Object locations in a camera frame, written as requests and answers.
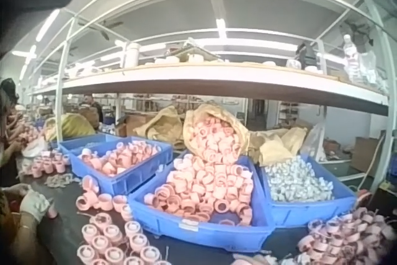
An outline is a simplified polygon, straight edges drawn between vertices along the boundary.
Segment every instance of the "plastic water bottle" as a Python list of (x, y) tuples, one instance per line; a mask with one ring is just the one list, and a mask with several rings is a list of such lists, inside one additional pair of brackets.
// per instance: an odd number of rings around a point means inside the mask
[(345, 58), (347, 60), (345, 71), (349, 76), (350, 82), (362, 84), (363, 79), (360, 71), (359, 52), (357, 51), (357, 47), (352, 42), (350, 35), (344, 35), (343, 39), (345, 41), (343, 51), (345, 52)]

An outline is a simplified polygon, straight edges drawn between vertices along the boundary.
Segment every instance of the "black object on shelf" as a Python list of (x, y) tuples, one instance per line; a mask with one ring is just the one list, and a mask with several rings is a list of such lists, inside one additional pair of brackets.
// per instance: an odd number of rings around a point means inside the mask
[(301, 43), (295, 52), (295, 58), (301, 63), (304, 70), (307, 66), (317, 66), (317, 56), (311, 45)]

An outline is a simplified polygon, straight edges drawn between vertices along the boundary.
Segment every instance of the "white label on bin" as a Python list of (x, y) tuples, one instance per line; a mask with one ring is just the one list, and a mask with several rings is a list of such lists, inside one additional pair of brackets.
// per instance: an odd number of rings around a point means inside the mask
[(193, 232), (198, 232), (199, 231), (199, 222), (196, 222), (195, 220), (183, 219), (179, 223), (179, 228), (184, 229), (184, 230), (193, 231)]

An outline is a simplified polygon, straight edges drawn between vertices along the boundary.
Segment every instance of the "blue crate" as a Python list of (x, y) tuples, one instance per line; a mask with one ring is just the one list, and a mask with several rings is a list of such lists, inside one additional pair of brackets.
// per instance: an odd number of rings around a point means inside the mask
[(269, 216), (269, 200), (265, 197), (252, 161), (247, 156), (241, 156), (237, 163), (247, 166), (254, 172), (252, 177), (255, 185), (252, 193), (252, 227), (233, 227), (218, 224), (220, 220), (225, 218), (238, 223), (237, 215), (231, 212), (224, 215), (214, 213), (210, 222), (203, 223), (184, 220), (146, 206), (143, 203), (143, 197), (147, 193), (154, 193), (158, 186), (166, 182), (167, 175), (173, 169), (172, 166), (166, 167), (163, 172), (157, 174), (152, 180), (128, 196), (128, 203), (133, 210), (134, 218), (141, 223), (145, 230), (155, 235), (167, 235), (199, 245), (223, 248), (227, 251), (259, 251), (266, 238), (274, 230), (273, 219)]
[(147, 140), (138, 137), (119, 138), (117, 141), (106, 142), (91, 147), (91, 151), (97, 151), (98, 156), (104, 156), (106, 151), (114, 150), (117, 143), (131, 143), (133, 140), (145, 141), (151, 145), (160, 147), (161, 151), (154, 156), (142, 161), (131, 169), (124, 171), (114, 177), (108, 177), (94, 168), (86, 165), (78, 158), (82, 148), (79, 151), (73, 151), (70, 154), (72, 172), (79, 177), (91, 175), (96, 178), (100, 187), (100, 192), (111, 195), (127, 195), (139, 185), (147, 181), (158, 170), (160, 165), (167, 165), (172, 161), (172, 146), (167, 143)]
[(393, 155), (390, 158), (390, 174), (393, 176), (397, 176), (397, 155)]
[(88, 148), (92, 148), (92, 147), (98, 145), (98, 143), (111, 142), (111, 141), (116, 141), (119, 139), (121, 139), (121, 138), (113, 136), (113, 135), (109, 135), (107, 133), (97, 133), (95, 135), (72, 138), (72, 139), (62, 141), (60, 143), (60, 148), (63, 153), (69, 153), (69, 154), (71, 153), (74, 155), (79, 155), (81, 150), (83, 148), (87, 147), (87, 145), (89, 145), (90, 143), (95, 143), (95, 145), (88, 146)]
[[(316, 177), (332, 181), (334, 200), (321, 202), (276, 202), (271, 200), (272, 215), (277, 228), (292, 228), (307, 225), (312, 220), (329, 220), (336, 215), (350, 211), (355, 204), (356, 195), (337, 177), (311, 158), (307, 159), (313, 166)], [(270, 198), (270, 187), (264, 168), (260, 171), (265, 194)]]

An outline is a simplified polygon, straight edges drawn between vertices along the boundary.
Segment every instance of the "shelf board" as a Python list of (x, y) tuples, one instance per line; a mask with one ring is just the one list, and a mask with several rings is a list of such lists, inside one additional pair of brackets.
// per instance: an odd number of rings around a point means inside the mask
[[(55, 86), (35, 90), (54, 94)], [(337, 77), (254, 63), (176, 63), (125, 68), (63, 82), (64, 94), (198, 94), (302, 102), (387, 115), (388, 98)]]

